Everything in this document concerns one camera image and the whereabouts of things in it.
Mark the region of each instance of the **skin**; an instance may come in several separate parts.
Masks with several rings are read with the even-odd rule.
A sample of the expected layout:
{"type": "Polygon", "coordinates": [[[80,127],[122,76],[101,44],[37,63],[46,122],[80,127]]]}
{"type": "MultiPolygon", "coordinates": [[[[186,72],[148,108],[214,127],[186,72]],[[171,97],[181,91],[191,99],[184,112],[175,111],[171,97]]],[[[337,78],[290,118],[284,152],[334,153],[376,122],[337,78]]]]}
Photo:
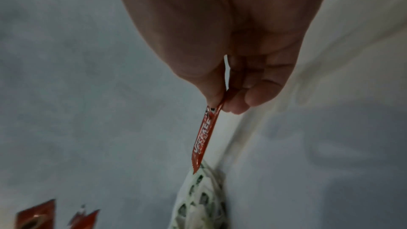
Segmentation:
{"type": "Polygon", "coordinates": [[[223,110],[235,114],[280,93],[322,1],[123,0],[157,56],[210,107],[224,99],[223,110]]]}

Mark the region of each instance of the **human hand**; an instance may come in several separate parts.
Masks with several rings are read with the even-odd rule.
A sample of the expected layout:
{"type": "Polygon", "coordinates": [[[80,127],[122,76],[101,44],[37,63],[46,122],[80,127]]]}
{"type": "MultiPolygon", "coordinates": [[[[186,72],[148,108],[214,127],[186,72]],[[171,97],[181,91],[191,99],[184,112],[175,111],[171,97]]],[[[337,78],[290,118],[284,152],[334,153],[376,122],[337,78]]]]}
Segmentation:
{"type": "Polygon", "coordinates": [[[123,0],[137,29],[210,107],[241,114],[278,95],[322,0],[123,0]],[[231,68],[225,86],[224,55],[231,68]]]}

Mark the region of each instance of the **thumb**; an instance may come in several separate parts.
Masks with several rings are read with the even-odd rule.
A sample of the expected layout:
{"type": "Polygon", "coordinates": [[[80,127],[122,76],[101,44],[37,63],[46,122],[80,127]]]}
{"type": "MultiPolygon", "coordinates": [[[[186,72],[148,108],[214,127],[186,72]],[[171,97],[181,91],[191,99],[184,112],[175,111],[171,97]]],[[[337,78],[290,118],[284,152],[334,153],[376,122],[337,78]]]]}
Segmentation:
{"type": "Polygon", "coordinates": [[[224,60],[214,70],[201,77],[182,78],[194,84],[201,91],[209,107],[215,108],[221,103],[226,92],[224,60]]]}

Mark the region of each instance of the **gray floor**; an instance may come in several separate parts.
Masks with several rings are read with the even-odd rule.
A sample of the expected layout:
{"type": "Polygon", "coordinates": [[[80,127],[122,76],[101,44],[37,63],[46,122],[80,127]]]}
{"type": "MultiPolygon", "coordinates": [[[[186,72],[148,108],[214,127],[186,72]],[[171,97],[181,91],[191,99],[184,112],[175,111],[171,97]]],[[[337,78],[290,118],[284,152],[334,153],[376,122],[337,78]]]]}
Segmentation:
{"type": "Polygon", "coordinates": [[[0,0],[0,227],[57,198],[57,228],[164,228],[204,107],[120,0],[0,0]]]}

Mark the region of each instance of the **hand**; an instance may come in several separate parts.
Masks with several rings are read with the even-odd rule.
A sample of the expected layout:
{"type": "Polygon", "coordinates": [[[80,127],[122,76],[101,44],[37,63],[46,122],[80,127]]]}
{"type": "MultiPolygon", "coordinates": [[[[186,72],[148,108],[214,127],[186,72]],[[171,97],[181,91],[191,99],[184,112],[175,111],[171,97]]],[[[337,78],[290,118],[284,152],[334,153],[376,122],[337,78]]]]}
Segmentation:
{"type": "Polygon", "coordinates": [[[241,114],[278,95],[322,0],[123,0],[141,35],[216,107],[241,114]],[[225,86],[224,55],[231,68],[225,86]]]}

